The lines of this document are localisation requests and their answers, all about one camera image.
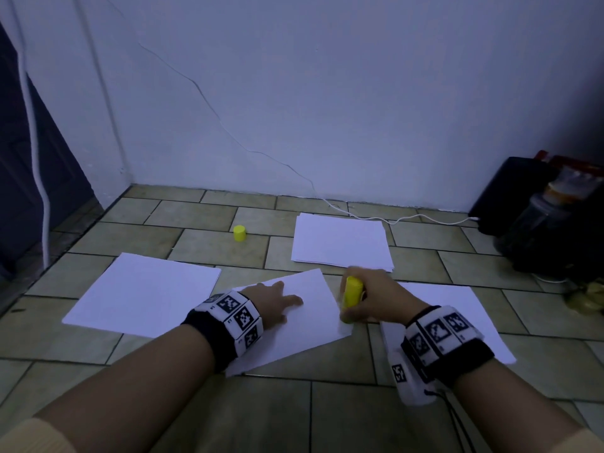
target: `hand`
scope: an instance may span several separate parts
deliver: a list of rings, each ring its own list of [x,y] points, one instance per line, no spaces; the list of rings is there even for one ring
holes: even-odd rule
[[[303,304],[302,299],[296,295],[283,295],[283,281],[277,281],[272,286],[265,286],[260,282],[243,289],[241,294],[253,302],[262,317],[264,329],[286,323],[288,318],[283,315],[283,310],[292,305]]]
[[[340,292],[344,292],[349,276],[363,282],[367,297],[358,305],[344,309],[340,313],[342,321],[361,321],[371,316],[379,321],[407,324],[413,316],[429,306],[390,278],[384,270],[348,267],[342,276]]]

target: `paper sheet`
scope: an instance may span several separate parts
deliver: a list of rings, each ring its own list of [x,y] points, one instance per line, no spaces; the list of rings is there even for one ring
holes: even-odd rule
[[[287,323],[265,331],[257,343],[226,368],[227,377],[352,334],[352,325],[339,320],[338,305],[321,270],[275,278],[264,284],[270,286],[281,280],[285,284],[283,294],[302,297],[304,305],[287,309]]]
[[[220,274],[220,269],[122,253],[63,322],[155,338],[207,299]]]
[[[296,219],[292,261],[339,267],[358,265],[388,272],[394,269],[380,221],[308,213]]]
[[[497,329],[472,288],[419,282],[400,282],[399,284],[430,305],[450,305],[456,308],[474,327],[482,332],[484,342],[493,351],[495,358],[502,364],[514,364],[516,362],[516,358],[501,340]],[[382,334],[386,348],[390,352],[400,347],[400,343],[403,342],[405,327],[400,324],[383,322]]]

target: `sleeve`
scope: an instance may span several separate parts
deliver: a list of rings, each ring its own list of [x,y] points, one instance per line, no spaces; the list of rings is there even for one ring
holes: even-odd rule
[[[589,429],[581,429],[556,445],[550,453],[604,453],[604,443]]]
[[[46,421],[30,418],[0,438],[0,453],[76,453],[69,440]]]

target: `yellow cap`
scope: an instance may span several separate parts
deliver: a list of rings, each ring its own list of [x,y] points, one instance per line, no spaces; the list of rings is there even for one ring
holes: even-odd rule
[[[235,226],[232,229],[232,234],[235,236],[236,242],[243,242],[245,240],[245,227],[243,226]]]
[[[354,307],[361,301],[363,294],[363,282],[355,277],[346,278],[346,289],[344,290],[344,307]]]

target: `dark blue door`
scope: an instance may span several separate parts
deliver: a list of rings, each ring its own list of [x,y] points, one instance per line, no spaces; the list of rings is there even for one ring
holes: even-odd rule
[[[54,228],[92,197],[90,183],[65,144],[33,84],[40,166]],[[0,28],[0,263],[10,267],[41,239],[42,202],[31,173],[31,152],[16,52]]]

